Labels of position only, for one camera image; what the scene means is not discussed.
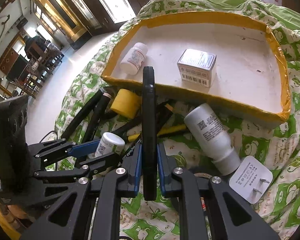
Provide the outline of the left hand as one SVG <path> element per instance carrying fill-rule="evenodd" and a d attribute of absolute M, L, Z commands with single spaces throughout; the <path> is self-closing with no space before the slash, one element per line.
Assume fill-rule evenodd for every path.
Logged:
<path fill-rule="evenodd" d="M 0 203 L 0 226 L 10 239 L 19 239 L 33 222 L 21 207 Z"/>

